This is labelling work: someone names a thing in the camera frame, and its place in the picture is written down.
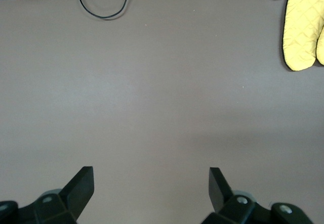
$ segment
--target quilted glove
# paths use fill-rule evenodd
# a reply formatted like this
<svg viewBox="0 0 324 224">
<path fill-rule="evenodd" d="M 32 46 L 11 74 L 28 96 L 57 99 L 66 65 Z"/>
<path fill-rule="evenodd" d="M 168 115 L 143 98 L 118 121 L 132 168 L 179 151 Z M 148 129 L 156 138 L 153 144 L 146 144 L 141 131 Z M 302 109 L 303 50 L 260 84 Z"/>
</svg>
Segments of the quilted glove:
<svg viewBox="0 0 324 224">
<path fill-rule="evenodd" d="M 324 0 L 288 0 L 283 30 L 283 55 L 294 71 L 324 65 Z"/>
</svg>

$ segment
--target oven mitt thumb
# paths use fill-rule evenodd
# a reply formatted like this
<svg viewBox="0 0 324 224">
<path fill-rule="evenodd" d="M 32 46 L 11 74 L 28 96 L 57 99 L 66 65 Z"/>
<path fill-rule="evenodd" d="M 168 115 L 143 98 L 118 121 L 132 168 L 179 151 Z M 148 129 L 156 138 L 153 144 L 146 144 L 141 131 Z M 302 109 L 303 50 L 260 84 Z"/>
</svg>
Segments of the oven mitt thumb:
<svg viewBox="0 0 324 224">
<path fill-rule="evenodd" d="M 324 64 L 324 34 L 320 37 L 323 27 L 324 0 L 287 1 L 282 48 L 285 62 L 293 71 L 311 67 L 316 60 L 316 48 Z"/>
<path fill-rule="evenodd" d="M 316 57 L 318 61 L 324 65 L 324 28 L 322 29 L 317 42 Z"/>
</svg>

